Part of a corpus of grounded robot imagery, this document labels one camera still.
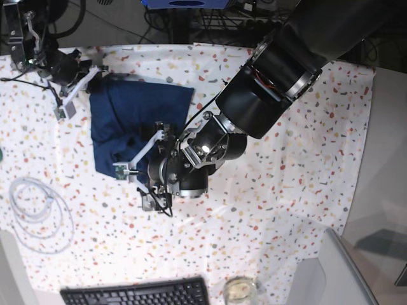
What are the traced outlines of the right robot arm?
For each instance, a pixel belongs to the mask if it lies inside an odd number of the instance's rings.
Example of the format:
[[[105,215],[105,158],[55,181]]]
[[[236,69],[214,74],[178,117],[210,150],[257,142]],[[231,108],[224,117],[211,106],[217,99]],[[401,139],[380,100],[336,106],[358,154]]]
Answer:
[[[43,89],[50,90],[55,97],[54,113],[58,120],[72,118],[76,114],[74,97],[80,91],[95,91],[108,70],[101,62],[82,60],[78,49],[70,53],[60,50],[58,40],[75,33],[86,13],[86,1],[80,1],[74,24],[63,32],[51,33],[50,24],[63,16],[68,4],[68,1],[1,1],[12,66],[19,72],[12,81],[36,72],[46,81]]]

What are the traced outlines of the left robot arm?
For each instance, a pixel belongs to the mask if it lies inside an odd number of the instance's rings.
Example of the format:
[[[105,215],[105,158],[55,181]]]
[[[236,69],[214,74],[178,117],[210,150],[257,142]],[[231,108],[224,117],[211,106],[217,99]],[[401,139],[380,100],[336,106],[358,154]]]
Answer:
[[[155,133],[130,161],[114,164],[118,180],[137,186],[145,211],[172,212],[172,198],[198,198],[225,161],[239,158],[249,137],[260,139],[321,75],[397,15],[405,1],[299,1],[213,98],[214,114],[179,132],[158,122]]]

